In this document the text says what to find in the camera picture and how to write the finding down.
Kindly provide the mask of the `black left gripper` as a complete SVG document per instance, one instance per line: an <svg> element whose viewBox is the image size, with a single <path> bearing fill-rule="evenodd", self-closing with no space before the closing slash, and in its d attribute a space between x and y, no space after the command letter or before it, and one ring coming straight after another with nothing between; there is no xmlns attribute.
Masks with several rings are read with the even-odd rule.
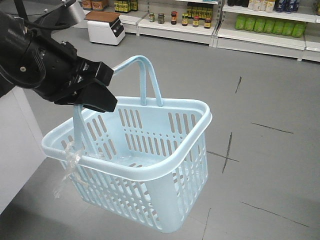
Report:
<svg viewBox="0 0 320 240"><path fill-rule="evenodd" d="M69 43L32 41L15 50L15 86L32 89L57 105L83 105L100 113L115 110L118 100L107 88L114 70L102 61L77 56Z"/></svg>

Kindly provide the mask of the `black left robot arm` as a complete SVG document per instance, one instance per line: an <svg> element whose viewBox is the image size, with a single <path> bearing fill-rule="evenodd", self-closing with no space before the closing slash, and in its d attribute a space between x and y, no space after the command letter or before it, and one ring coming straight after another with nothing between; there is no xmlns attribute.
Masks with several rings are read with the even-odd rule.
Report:
<svg viewBox="0 0 320 240"><path fill-rule="evenodd" d="M113 70L101 61L80 57L71 43L52 38L53 31L84 19L79 2L13 0L11 4L15 13L0 3L0 94L20 87L57 105L113 112L117 99L108 90Z"/></svg>

